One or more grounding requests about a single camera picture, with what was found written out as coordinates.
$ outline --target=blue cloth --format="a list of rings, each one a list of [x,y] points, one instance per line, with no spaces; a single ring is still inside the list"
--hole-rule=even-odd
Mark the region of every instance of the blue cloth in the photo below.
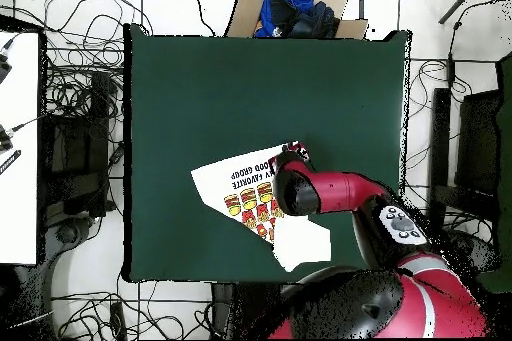
[[[263,27],[258,29],[254,36],[256,38],[271,37],[276,26],[272,23],[272,11],[270,10],[270,2],[272,0],[263,0],[261,7],[260,20]],[[286,0],[294,5],[301,13],[308,13],[313,8],[314,0]]]

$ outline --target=green tabletop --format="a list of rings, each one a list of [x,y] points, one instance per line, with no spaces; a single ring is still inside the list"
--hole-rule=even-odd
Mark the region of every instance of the green tabletop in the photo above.
[[[134,25],[125,39],[132,281],[292,282],[333,264],[364,267],[350,214],[326,214],[310,219],[330,229],[332,261],[287,273],[267,243],[203,204],[190,172],[299,140],[317,170],[360,172],[397,190],[407,32],[258,40],[149,37]]]

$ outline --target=white table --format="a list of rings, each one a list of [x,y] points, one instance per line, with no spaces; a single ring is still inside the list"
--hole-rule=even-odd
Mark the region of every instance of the white table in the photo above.
[[[0,48],[13,37],[0,32]],[[38,36],[19,35],[11,45],[10,73],[0,84],[0,124],[11,129],[37,117]],[[2,164],[15,150],[21,156],[0,175],[0,263],[34,265],[37,245],[37,122],[11,139],[13,148],[0,155]]]

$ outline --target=black border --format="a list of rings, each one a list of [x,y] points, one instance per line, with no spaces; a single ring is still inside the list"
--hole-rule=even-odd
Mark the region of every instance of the black border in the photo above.
[[[125,282],[133,282],[130,279],[132,267],[132,33],[130,28],[129,23],[123,24],[124,260],[121,266],[121,277]]]
[[[495,65],[496,80],[498,83],[498,91],[499,91],[498,96],[499,96],[500,101],[499,101],[498,106],[496,106],[496,109],[494,110],[493,117],[492,117],[492,124],[493,124],[493,128],[494,128],[494,132],[496,132],[496,146],[497,146],[498,153],[499,153],[498,158],[496,159],[496,174],[497,174],[497,178],[498,178],[498,184],[496,185],[495,196],[498,199],[498,208],[499,208],[500,214],[498,216],[498,222],[493,224],[493,226],[492,226],[491,235],[492,235],[492,238],[494,239],[494,242],[495,242],[494,246],[496,247],[496,251],[500,256],[501,262],[500,262],[500,267],[495,272],[499,272],[502,269],[502,264],[503,264],[504,260],[510,259],[510,257],[509,257],[509,259],[504,258],[503,254],[502,254],[502,245],[500,244],[500,238],[498,236],[500,224],[503,223],[503,219],[502,219],[503,215],[501,214],[500,196],[498,194],[499,185],[501,183],[502,133],[501,133],[500,125],[498,124],[497,116],[500,113],[500,111],[502,110],[503,105],[505,104],[505,88],[504,88],[505,74],[503,73],[503,63],[505,63],[507,60],[512,60],[512,52],[510,52],[505,57],[498,60]]]
[[[46,104],[46,91],[48,86],[48,56],[47,56],[47,38],[44,29],[41,26],[34,25],[29,22],[15,19],[11,16],[0,15],[0,30],[4,32],[14,33],[37,33],[39,42],[39,59],[38,59],[38,80],[37,80],[37,95],[38,95],[38,108],[37,117],[43,116],[47,112]],[[44,173],[47,169],[46,162],[46,149],[43,141],[43,126],[44,119],[39,119],[37,122],[37,190],[36,190],[36,206],[37,206],[37,221],[36,221],[36,265],[39,265],[45,260],[45,230],[44,219],[46,214],[46,188],[44,183]],[[16,266],[36,266],[18,263],[9,263],[8,265]]]

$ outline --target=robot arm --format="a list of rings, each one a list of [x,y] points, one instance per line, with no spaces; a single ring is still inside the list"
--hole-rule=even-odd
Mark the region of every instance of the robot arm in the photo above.
[[[359,249],[372,269],[396,268],[429,242],[409,212],[384,186],[356,173],[310,169],[309,158],[287,148],[271,159],[274,194],[287,215],[352,212]]]
[[[292,144],[269,161],[279,207],[291,216],[350,211],[363,258],[380,270],[308,282],[284,303],[291,313],[270,338],[484,335],[471,294],[431,252],[423,216],[362,175],[315,173],[301,149]]]

